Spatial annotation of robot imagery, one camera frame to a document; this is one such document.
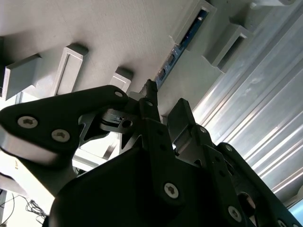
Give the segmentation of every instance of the black cable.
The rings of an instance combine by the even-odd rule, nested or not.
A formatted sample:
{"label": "black cable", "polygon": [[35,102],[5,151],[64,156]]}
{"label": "black cable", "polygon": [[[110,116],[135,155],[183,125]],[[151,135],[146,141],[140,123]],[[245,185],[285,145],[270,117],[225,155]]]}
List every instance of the black cable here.
{"label": "black cable", "polygon": [[25,210],[31,213],[34,213],[37,215],[36,217],[36,221],[39,222],[40,224],[43,224],[43,222],[39,221],[38,218],[42,218],[43,220],[45,220],[46,218],[46,214],[44,213],[44,211],[38,206],[38,204],[36,204],[35,201],[31,200],[28,201],[25,197],[22,196],[23,199],[26,200],[27,204],[25,206]]}
{"label": "black cable", "polygon": [[4,209],[3,205],[4,205],[5,203],[9,202],[9,201],[12,201],[13,199],[10,199],[10,200],[5,201],[4,203],[2,203],[2,204],[0,205],[0,207],[1,207],[2,209]]}
{"label": "black cable", "polygon": [[4,222],[2,222],[2,224],[0,226],[2,226],[4,223],[6,223],[9,220],[9,218],[12,216],[12,214],[14,213],[14,210],[15,210],[15,197],[14,197],[13,194],[12,194],[12,196],[13,196],[13,201],[14,201],[13,210],[12,210],[11,214],[9,215],[9,217]]}

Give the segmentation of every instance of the blue circuit board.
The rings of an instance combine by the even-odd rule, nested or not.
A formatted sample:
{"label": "blue circuit board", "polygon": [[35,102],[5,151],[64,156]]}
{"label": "blue circuit board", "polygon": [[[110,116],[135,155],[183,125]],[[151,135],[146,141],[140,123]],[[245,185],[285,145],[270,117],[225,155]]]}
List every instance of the blue circuit board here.
{"label": "blue circuit board", "polygon": [[172,51],[170,52],[168,58],[166,59],[165,63],[159,70],[156,76],[156,83],[157,88],[159,89],[162,84],[164,83],[165,79],[171,72],[171,70],[176,65],[177,61],[181,57],[182,53],[188,47],[189,43],[194,38],[195,34],[197,33],[198,29],[202,25],[204,19],[207,16],[207,12],[205,10],[200,10],[197,17],[195,18],[194,22],[192,23],[191,27],[189,28],[188,32],[185,34],[184,38],[182,39],[181,43],[175,45]]}

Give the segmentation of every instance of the silver screw head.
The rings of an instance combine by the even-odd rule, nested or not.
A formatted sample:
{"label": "silver screw head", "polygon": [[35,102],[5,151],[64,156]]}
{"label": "silver screw head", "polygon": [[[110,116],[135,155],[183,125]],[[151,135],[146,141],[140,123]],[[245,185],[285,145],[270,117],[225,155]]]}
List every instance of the silver screw head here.
{"label": "silver screw head", "polygon": [[240,212],[233,206],[228,207],[228,212],[230,216],[235,219],[237,222],[242,222],[242,216]]}
{"label": "silver screw head", "polygon": [[284,222],[281,221],[281,220],[278,220],[278,224],[279,224],[279,226],[281,226],[281,227],[286,227],[286,225],[284,224]]}
{"label": "silver screw head", "polygon": [[153,104],[150,101],[145,101],[147,105],[153,106]]}
{"label": "silver screw head", "polygon": [[56,129],[52,132],[52,138],[57,142],[65,143],[70,140],[71,136],[66,130]]}
{"label": "silver screw head", "polygon": [[115,95],[116,95],[116,96],[119,96],[119,97],[123,97],[123,94],[122,94],[121,92],[119,92],[119,91],[116,91],[116,92],[115,92]]}
{"label": "silver screw head", "polygon": [[226,147],[226,149],[227,149],[228,151],[232,151],[232,148],[231,148],[230,146],[225,145],[225,147]]}
{"label": "silver screw head", "polygon": [[206,129],[203,127],[200,127],[201,132],[207,133]]}
{"label": "silver screw head", "polygon": [[164,185],[164,191],[172,199],[176,199],[179,196],[179,191],[178,191],[177,187],[175,185],[173,185],[172,183],[166,183]]}
{"label": "silver screw head", "polygon": [[33,129],[37,127],[38,121],[34,117],[23,116],[18,119],[18,125],[25,129]]}

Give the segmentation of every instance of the white ceiling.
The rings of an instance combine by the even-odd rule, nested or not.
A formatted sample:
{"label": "white ceiling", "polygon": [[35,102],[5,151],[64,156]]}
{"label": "white ceiling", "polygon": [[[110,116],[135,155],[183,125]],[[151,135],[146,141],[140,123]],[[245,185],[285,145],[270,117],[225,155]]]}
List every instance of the white ceiling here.
{"label": "white ceiling", "polygon": [[187,0],[23,0],[0,1],[4,57],[15,62],[39,53],[43,58],[36,89],[48,96],[63,47],[89,49],[75,89],[106,85],[116,68],[134,71],[130,90],[154,78],[174,43],[169,37]]}

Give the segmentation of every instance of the white rectangular bracket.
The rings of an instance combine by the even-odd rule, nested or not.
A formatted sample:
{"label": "white rectangular bracket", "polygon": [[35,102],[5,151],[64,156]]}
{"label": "white rectangular bracket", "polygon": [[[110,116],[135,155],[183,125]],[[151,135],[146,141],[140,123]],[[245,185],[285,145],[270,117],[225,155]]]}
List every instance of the white rectangular bracket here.
{"label": "white rectangular bracket", "polygon": [[214,67],[226,73],[245,46],[244,41],[251,36],[252,34],[244,27],[229,24],[205,58]]}
{"label": "white rectangular bracket", "polygon": [[71,44],[63,49],[50,96],[63,95],[73,91],[88,49]]}
{"label": "white rectangular bracket", "polygon": [[33,55],[6,66],[2,88],[2,98],[8,100],[25,88],[34,84],[39,55]]}
{"label": "white rectangular bracket", "polygon": [[133,72],[122,67],[118,67],[109,84],[126,92],[132,83],[133,75]]}

